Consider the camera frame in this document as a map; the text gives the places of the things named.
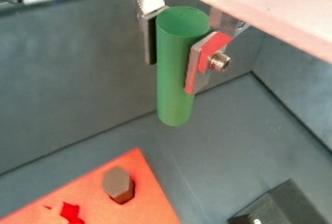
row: white panel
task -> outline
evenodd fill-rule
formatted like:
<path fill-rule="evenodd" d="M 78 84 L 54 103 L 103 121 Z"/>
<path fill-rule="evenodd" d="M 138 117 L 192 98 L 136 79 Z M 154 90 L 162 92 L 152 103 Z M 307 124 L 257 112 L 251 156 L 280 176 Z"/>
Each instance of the white panel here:
<path fill-rule="evenodd" d="M 332 63 L 332 0 L 201 0 Z"/>

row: gray wall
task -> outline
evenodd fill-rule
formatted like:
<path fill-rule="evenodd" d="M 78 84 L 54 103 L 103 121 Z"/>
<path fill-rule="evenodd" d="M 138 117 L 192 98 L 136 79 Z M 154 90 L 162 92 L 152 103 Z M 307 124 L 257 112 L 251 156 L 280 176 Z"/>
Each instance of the gray wall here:
<path fill-rule="evenodd" d="M 196 0 L 166 0 L 196 5 Z M 0 16 L 0 174 L 156 110 L 156 67 L 145 64 L 132 0 L 67 0 Z M 228 48 L 252 70 L 264 34 Z"/>
<path fill-rule="evenodd" d="M 332 149 L 332 65 L 267 36 L 253 71 Z"/>

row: red piece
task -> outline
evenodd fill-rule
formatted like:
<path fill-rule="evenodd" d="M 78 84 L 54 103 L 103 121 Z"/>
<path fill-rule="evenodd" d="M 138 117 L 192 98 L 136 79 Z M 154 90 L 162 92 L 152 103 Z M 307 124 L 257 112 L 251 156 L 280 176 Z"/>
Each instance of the red piece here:
<path fill-rule="evenodd" d="M 63 202 L 61 216 L 69 220 L 70 224 L 85 224 L 85 221 L 78 217 L 79 206 Z"/>

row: screw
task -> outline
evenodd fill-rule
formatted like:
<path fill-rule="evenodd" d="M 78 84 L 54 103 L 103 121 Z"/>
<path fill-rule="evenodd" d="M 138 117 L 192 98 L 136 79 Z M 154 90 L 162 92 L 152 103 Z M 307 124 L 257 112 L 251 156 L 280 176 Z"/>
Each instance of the screw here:
<path fill-rule="evenodd" d="M 228 68 L 229 63 L 231 58 L 221 51 L 217 51 L 209 58 L 209 67 L 220 73 Z"/>

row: bolt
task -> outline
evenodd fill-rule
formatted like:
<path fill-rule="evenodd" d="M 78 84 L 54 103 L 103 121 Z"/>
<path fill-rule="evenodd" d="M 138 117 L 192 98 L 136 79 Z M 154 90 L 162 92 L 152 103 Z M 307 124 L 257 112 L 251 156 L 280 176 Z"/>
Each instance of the bolt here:
<path fill-rule="evenodd" d="M 228 68 L 229 63 L 231 58 L 221 51 L 217 51 L 209 58 L 209 67 L 220 73 Z"/>
<path fill-rule="evenodd" d="M 130 174 L 116 167 L 103 174 L 103 191 L 120 205 L 129 202 L 136 196 L 136 183 Z"/>

